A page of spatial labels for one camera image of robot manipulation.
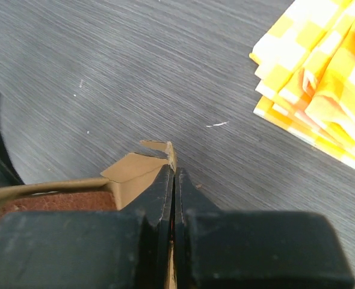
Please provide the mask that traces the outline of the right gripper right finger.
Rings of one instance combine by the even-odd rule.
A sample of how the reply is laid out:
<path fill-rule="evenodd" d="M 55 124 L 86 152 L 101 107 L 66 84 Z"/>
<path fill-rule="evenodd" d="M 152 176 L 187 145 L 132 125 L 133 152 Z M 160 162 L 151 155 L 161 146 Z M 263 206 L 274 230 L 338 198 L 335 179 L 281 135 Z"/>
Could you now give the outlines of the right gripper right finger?
<path fill-rule="evenodd" d="M 337 233 L 309 211 L 223 211 L 175 175 L 178 288 L 354 288 Z"/>

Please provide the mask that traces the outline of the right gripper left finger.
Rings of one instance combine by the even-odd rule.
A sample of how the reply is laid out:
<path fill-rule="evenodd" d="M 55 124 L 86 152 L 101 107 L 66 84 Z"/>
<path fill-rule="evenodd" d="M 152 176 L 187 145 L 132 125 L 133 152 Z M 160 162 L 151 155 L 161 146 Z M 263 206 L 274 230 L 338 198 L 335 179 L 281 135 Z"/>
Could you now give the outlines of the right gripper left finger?
<path fill-rule="evenodd" d="M 0 288 L 167 288 L 174 173 L 115 211 L 1 214 Z"/>

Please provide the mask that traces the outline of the reddish brown scouring pad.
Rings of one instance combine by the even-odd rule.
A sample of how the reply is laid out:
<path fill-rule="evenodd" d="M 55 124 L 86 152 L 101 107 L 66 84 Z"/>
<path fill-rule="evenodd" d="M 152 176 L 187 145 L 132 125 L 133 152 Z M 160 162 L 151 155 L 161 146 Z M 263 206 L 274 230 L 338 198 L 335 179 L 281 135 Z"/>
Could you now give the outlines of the reddish brown scouring pad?
<path fill-rule="evenodd" d="M 107 191 L 43 194 L 8 201 L 0 210 L 5 214 L 22 211 L 115 211 L 116 203 Z"/>

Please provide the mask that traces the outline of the brown cardboard express box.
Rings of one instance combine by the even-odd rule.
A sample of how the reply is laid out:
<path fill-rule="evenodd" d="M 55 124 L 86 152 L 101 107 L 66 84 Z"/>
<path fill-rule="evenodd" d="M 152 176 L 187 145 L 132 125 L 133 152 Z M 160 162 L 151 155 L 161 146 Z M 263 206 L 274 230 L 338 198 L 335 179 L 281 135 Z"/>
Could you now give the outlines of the brown cardboard express box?
<path fill-rule="evenodd" d="M 2 187 L 0 199 L 5 205 L 11 200 L 43 194 L 107 191 L 113 195 L 116 208 L 124 208 L 145 191 L 163 166 L 171 168 L 174 175 L 176 172 L 176 153 L 172 143 L 143 140 L 141 144 L 151 150 L 159 151 L 161 155 L 157 157 L 136 152 L 128 153 L 105 169 L 98 178 Z"/>

